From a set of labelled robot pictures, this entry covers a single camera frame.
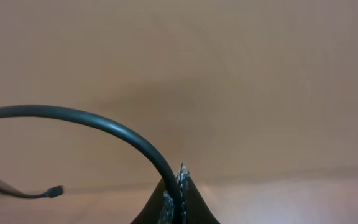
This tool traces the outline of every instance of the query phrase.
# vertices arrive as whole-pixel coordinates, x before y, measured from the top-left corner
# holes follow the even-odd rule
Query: cable connector
[[[45,197],[54,198],[63,194],[63,186],[51,187],[45,192]]]

